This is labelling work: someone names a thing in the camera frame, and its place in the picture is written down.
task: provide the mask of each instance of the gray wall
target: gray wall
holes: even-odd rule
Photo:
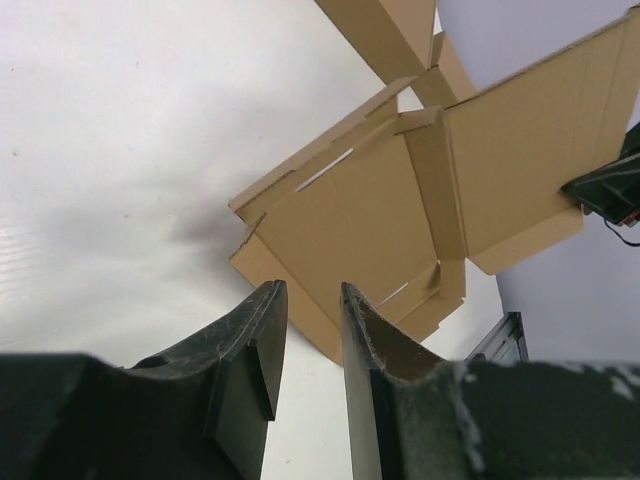
[[[441,0],[442,27],[485,87],[624,13],[634,0]],[[632,123],[640,120],[636,111]],[[596,216],[585,230],[498,276],[521,310],[532,358],[638,360],[640,250]],[[623,230],[640,241],[640,227]]]

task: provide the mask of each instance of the white tabletop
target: white tabletop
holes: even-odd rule
[[[229,311],[228,200],[382,87],[312,0],[0,0],[0,25],[5,352],[127,366]],[[447,358],[502,314],[468,278],[425,343]],[[263,478],[351,478],[342,371],[292,328]]]

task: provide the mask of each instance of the brown cardboard box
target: brown cardboard box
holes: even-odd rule
[[[425,106],[448,107],[475,94],[445,33],[432,36],[436,0],[316,3],[385,84],[419,77],[413,90]]]
[[[287,281],[290,317],[340,363],[340,284],[418,341],[501,271],[582,228],[560,193],[618,156],[640,85],[640,10],[447,109],[398,114],[398,80],[235,198],[232,265]]]

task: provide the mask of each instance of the cardboard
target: cardboard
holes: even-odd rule
[[[475,93],[445,33],[432,35],[436,0],[316,3],[385,84],[418,77],[413,89],[424,106],[448,107]]]
[[[232,265],[283,278],[290,317],[340,363],[340,285],[417,341],[462,304],[464,261],[501,271],[582,228],[560,188],[614,161],[640,85],[640,16],[447,109],[398,114],[393,82],[234,199]]]

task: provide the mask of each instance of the wire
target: wire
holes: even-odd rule
[[[620,232],[618,232],[617,230],[615,230],[615,229],[611,226],[611,224],[607,221],[607,219],[606,219],[606,218],[604,219],[604,224],[605,224],[605,226],[606,226],[609,230],[611,230],[613,233],[615,233],[615,234],[616,234],[616,237],[618,237],[620,240],[622,240],[622,242],[623,242],[625,245],[628,245],[628,246],[630,246],[630,247],[640,247],[640,243],[630,242],[629,240],[626,240],[622,235],[620,235]]]

